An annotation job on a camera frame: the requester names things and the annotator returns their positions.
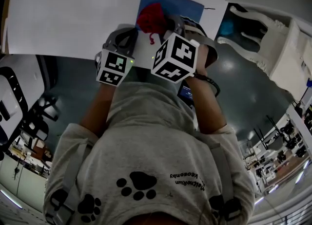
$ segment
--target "black wristband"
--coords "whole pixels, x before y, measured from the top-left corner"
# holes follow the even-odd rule
[[[215,89],[216,89],[215,96],[217,97],[219,95],[221,90],[220,90],[219,86],[217,85],[217,83],[215,83],[214,80],[212,80],[211,78],[209,78],[209,77],[207,77],[205,75],[200,75],[200,74],[198,74],[196,72],[194,73],[194,77],[197,78],[197,79],[200,79],[200,80],[205,80],[208,83],[212,84],[215,87]]]

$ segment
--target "ceiling light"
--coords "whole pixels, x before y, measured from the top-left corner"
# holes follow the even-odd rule
[[[12,203],[14,203],[17,207],[23,209],[17,202],[15,202],[7,193],[5,193],[3,190],[0,190],[3,195],[5,195]]]
[[[273,192],[274,190],[276,190],[277,188],[278,188],[278,185],[275,185],[274,188],[272,188],[272,189],[269,191],[269,194],[272,193],[272,192]]]
[[[304,164],[303,169],[305,169],[308,166],[308,164],[309,164],[309,160]]]
[[[258,201],[256,201],[256,202],[254,203],[254,205],[256,205],[257,203],[261,202],[261,201],[263,200],[263,198],[264,198],[264,197],[261,197]]]
[[[300,181],[300,178],[302,177],[302,174],[303,174],[303,171],[301,171],[300,174],[298,175],[295,184],[297,184]]]

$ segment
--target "hand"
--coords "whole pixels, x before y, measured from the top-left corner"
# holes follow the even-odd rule
[[[197,64],[196,64],[196,70],[200,75],[205,76],[208,75],[205,68],[208,52],[209,52],[208,46],[205,44],[200,44],[198,48]]]

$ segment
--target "shoulder strap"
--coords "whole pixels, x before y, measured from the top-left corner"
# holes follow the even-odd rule
[[[220,144],[210,148],[214,157],[216,167],[222,184],[222,196],[224,200],[223,215],[227,225],[237,225],[239,220],[236,219],[241,213],[240,201],[234,197],[233,182],[228,161],[225,157],[224,150]]]
[[[62,188],[55,191],[45,214],[48,223],[66,225],[79,204],[79,192],[75,184],[79,169],[89,155],[88,140],[81,143],[72,155],[65,171]]]

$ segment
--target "person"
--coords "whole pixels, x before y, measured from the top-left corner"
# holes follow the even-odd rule
[[[206,76],[208,51],[208,46],[200,45],[196,65],[197,72]],[[254,188],[235,133],[209,83],[186,79],[195,104],[196,131],[192,110],[170,82],[154,77],[162,83],[128,81],[117,88],[101,84],[81,123],[69,124],[59,140],[44,212],[52,193],[61,188],[77,146],[88,143],[92,149],[75,183],[79,205],[69,224],[225,224],[222,182],[211,151],[211,145],[220,144],[234,197],[241,205],[236,224],[247,223]]]

